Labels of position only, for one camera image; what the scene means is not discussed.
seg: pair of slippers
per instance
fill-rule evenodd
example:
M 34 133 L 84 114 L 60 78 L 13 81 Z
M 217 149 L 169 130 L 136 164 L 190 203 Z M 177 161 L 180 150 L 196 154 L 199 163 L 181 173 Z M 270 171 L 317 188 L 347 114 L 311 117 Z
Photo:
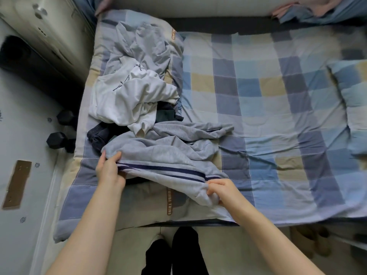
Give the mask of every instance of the pair of slippers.
M 307 258 L 312 259 L 315 253 L 330 256 L 330 233 L 325 227 L 299 225 L 290 227 L 290 232 L 291 241 Z

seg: bed sheet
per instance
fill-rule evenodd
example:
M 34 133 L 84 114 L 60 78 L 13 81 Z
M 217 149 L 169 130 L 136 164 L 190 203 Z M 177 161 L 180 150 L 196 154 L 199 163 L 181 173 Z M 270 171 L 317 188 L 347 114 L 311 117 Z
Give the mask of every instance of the bed sheet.
M 86 133 L 99 121 L 88 115 L 91 88 L 112 52 L 117 21 L 166 22 L 132 11 L 99 19 L 95 54 L 80 108 L 74 158 L 62 179 L 56 242 L 67 239 L 96 187 L 96 154 Z M 277 225 L 316 222 L 332 216 L 364 216 L 367 160 L 346 149 L 345 108 L 326 63 L 366 54 L 364 32 L 353 27 L 316 27 L 254 36 L 181 33 L 184 41 L 182 115 L 190 121 L 231 122 L 213 162 L 243 195 Z M 180 64 L 165 77 L 174 83 Z M 129 185 L 116 229 L 156 222 L 233 221 L 218 206 L 199 206 L 157 183 Z
M 365 58 L 364 28 L 181 35 L 182 116 L 234 124 L 219 165 L 257 209 L 278 225 L 367 215 L 367 157 L 346 148 L 345 104 L 326 67 Z

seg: black pants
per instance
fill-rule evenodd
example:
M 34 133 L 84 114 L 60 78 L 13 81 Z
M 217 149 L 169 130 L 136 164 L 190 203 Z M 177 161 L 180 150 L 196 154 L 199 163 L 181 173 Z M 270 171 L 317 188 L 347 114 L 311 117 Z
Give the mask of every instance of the black pants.
M 154 241 L 145 253 L 146 266 L 142 275 L 209 275 L 199 246 L 197 232 L 191 227 L 180 227 L 172 241 Z

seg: dumbbell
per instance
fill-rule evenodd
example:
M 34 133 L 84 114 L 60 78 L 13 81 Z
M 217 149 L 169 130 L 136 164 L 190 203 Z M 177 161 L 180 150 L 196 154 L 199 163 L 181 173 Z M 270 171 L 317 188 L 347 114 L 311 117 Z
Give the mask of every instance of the dumbbell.
M 58 148 L 65 148 L 68 153 L 74 153 L 75 140 L 76 139 L 68 139 L 62 132 L 55 132 L 48 136 L 46 142 L 48 146 L 54 150 L 57 150 Z
M 57 121 L 61 125 L 70 125 L 76 130 L 78 126 L 78 118 L 70 110 L 62 110 L 57 116 Z

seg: forearm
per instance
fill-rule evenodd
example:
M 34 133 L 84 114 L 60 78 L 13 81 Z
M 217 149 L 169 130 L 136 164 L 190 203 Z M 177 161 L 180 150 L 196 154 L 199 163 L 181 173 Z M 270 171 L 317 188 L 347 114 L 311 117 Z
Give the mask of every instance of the forearm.
M 238 216 L 275 274 L 323 274 L 273 223 L 251 204 Z
M 85 212 L 47 275 L 106 272 L 122 187 L 99 183 Z

